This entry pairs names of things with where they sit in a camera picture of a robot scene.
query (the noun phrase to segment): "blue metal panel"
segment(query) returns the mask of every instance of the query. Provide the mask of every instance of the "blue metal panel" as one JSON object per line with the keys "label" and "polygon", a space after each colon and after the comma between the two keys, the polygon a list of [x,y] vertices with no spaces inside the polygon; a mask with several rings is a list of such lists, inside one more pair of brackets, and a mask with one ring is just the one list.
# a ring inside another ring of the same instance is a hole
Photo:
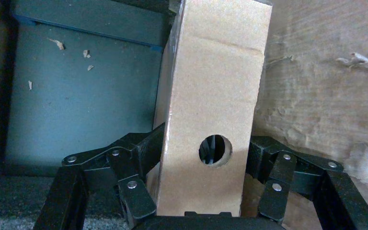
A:
{"label": "blue metal panel", "polygon": [[56,25],[162,49],[169,17],[111,0],[12,0],[15,18]]}
{"label": "blue metal panel", "polygon": [[[85,49],[91,58],[83,57]],[[44,24],[21,25],[7,171],[53,175],[67,155],[107,146],[128,132],[151,131],[160,62],[161,53],[148,46]],[[87,71],[89,65],[94,68]]]}

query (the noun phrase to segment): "cardboard box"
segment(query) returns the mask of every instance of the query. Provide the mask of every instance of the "cardboard box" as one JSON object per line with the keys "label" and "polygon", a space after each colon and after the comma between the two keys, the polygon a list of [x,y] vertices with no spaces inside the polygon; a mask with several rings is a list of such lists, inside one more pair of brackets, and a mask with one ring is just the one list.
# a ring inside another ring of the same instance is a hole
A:
{"label": "cardboard box", "polygon": [[[155,114],[155,126],[166,121],[158,215],[239,215],[270,16],[271,6],[254,0],[182,3]],[[225,149],[206,165],[199,149],[211,135],[222,136]]]}

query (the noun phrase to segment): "metal pin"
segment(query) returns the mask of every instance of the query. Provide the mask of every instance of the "metal pin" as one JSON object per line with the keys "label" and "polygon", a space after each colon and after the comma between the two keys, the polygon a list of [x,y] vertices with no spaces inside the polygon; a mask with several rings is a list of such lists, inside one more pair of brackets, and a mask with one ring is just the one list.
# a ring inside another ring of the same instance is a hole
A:
{"label": "metal pin", "polygon": [[129,181],[127,183],[127,187],[130,188],[130,189],[136,188],[137,185],[138,185],[138,183],[136,181]]}
{"label": "metal pin", "polygon": [[68,159],[67,159],[67,161],[68,161],[68,163],[73,163],[74,161],[76,161],[77,160],[77,157],[69,157]]}
{"label": "metal pin", "polygon": [[276,190],[276,191],[281,191],[281,186],[280,186],[279,184],[277,184],[277,183],[274,183],[274,184],[272,185],[272,188],[273,188],[274,190]]}
{"label": "metal pin", "polygon": [[333,163],[333,162],[329,162],[328,165],[331,166],[332,168],[336,168],[337,167],[337,165],[335,163]]}

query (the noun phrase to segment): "wood chip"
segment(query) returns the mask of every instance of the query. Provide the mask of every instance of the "wood chip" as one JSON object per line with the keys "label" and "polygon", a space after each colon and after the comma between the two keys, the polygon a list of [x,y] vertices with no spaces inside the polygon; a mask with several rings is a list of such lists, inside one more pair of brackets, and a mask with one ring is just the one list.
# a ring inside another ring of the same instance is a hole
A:
{"label": "wood chip", "polygon": [[60,41],[58,41],[58,40],[53,40],[53,39],[50,39],[50,38],[48,38],[48,40],[50,40],[50,41],[52,41],[52,42],[56,43],[56,45],[58,46],[58,48],[59,48],[60,50],[64,50],[64,49],[65,49],[65,48],[64,48],[64,45],[63,45]]}
{"label": "wood chip", "polygon": [[84,58],[90,58],[91,55],[90,55],[90,51],[89,50],[84,50],[84,52],[82,53],[84,55]]}

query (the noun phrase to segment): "brown cardboard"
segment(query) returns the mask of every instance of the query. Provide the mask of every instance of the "brown cardboard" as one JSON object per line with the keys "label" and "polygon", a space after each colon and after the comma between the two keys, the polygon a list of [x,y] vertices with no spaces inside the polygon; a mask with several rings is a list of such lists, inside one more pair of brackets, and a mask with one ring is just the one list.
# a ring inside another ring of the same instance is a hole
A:
{"label": "brown cardboard", "polygon": [[[368,1],[272,2],[266,48],[272,64],[261,81],[253,134],[344,163],[356,142],[368,143],[368,69],[335,60],[353,52],[368,57]],[[368,203],[368,184],[353,181]],[[305,217],[297,212],[316,217],[313,209],[289,205],[287,229],[321,229],[301,224]]]}
{"label": "brown cardboard", "polygon": [[[168,45],[173,54],[163,55],[163,68],[172,68],[162,69],[155,117],[155,125],[164,115],[167,120],[157,214],[238,216],[271,6],[254,0],[182,4]],[[212,168],[198,150],[215,134],[232,150],[227,163]]]}

